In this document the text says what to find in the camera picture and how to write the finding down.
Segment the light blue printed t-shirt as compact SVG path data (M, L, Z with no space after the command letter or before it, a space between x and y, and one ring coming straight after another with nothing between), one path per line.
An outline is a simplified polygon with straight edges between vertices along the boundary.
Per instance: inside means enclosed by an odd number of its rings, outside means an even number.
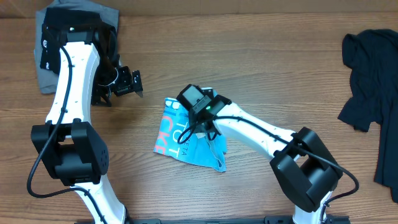
M225 172L226 138L215 133L191 134L189 126L188 110L177 99L166 98L154 152Z

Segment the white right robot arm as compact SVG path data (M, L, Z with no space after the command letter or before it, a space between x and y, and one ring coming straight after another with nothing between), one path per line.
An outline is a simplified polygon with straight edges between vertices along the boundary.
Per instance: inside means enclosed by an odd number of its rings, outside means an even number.
M233 138L269 160L285 196L295 205L291 223L329 223L326 202L342 171L319 136L309 128L295 132L258 119L212 88L189 84L177 96L188 110L189 128L178 142L195 133Z

